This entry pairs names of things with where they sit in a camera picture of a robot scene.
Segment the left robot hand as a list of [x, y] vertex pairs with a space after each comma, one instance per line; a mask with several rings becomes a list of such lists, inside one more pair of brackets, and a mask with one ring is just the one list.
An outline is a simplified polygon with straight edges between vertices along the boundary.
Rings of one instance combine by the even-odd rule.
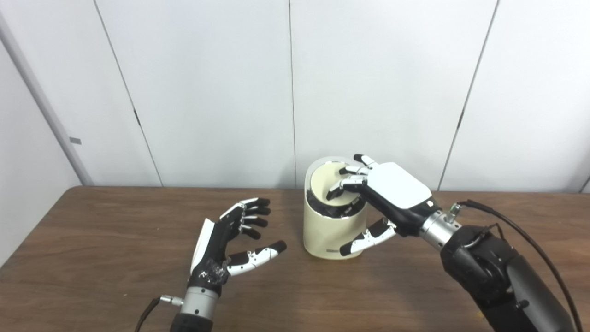
[[236, 202], [217, 220], [205, 219], [190, 264], [187, 288], [201, 288], [220, 296], [230, 277], [252, 271], [286, 250], [287, 244], [279, 240], [253, 250], [227, 254], [228, 244], [239, 235], [260, 239], [260, 232], [253, 226], [268, 226], [264, 216], [271, 213], [270, 202], [267, 198], [249, 198]]

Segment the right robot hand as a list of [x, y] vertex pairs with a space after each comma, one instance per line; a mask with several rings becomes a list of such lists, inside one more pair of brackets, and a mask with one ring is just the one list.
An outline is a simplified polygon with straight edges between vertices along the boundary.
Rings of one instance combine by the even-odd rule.
[[364, 154], [355, 154], [354, 160], [362, 166], [341, 168], [339, 174], [347, 177], [330, 187], [326, 199], [331, 201], [346, 191], [358, 193], [383, 218], [342, 245], [342, 256], [373, 247], [394, 235], [419, 237], [426, 221], [442, 213], [430, 189], [398, 164], [379, 164]]

